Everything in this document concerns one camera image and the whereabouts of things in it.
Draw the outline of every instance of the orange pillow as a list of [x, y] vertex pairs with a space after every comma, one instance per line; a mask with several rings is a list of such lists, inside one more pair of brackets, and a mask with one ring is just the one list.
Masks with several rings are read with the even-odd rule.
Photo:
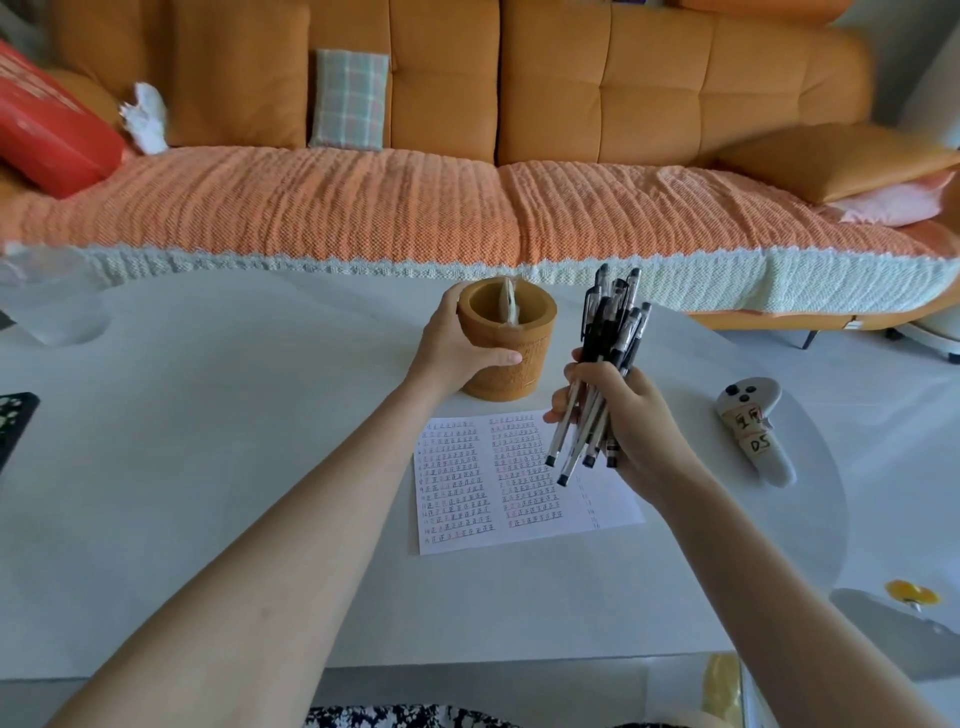
[[306, 146], [307, 0], [173, 0], [171, 146]]
[[955, 150], [874, 124], [791, 127], [734, 144], [716, 165], [822, 205], [941, 172]]
[[108, 123], [0, 42], [0, 158], [63, 198], [113, 174], [126, 146]]

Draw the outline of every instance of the pen holder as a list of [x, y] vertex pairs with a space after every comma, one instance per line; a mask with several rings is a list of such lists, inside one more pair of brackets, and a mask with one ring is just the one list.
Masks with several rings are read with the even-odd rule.
[[519, 364], [482, 369], [464, 385], [463, 391], [479, 400], [519, 400], [537, 389], [557, 319], [553, 297], [533, 283], [518, 280], [516, 303], [520, 323], [506, 326], [500, 321], [502, 287], [503, 278], [478, 280], [464, 289], [457, 306], [460, 325], [474, 346], [503, 347], [523, 354]]

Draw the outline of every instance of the glass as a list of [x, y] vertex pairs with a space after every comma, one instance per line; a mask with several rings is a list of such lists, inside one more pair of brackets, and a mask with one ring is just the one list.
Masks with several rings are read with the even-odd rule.
[[0, 257], [0, 310], [47, 346], [82, 344], [110, 318], [93, 271], [70, 248], [8, 245]]

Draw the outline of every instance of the red pillow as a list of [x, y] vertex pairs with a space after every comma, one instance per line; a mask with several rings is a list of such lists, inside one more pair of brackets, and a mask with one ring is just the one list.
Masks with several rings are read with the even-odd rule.
[[107, 122], [0, 42], [0, 158], [63, 198], [109, 177], [125, 147]]

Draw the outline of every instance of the person's right hand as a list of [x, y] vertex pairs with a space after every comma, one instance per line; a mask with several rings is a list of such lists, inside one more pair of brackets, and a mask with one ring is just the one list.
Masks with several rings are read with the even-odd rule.
[[[573, 352], [580, 357], [581, 350]], [[663, 496], [681, 484], [712, 482], [713, 477], [690, 447], [657, 385], [632, 369], [626, 378], [609, 362], [577, 364], [564, 368], [567, 381], [577, 378], [592, 384], [607, 401], [613, 434], [620, 444], [617, 471], [640, 497], [658, 510]], [[543, 418], [559, 422], [566, 410], [568, 388], [553, 395], [553, 409]]]

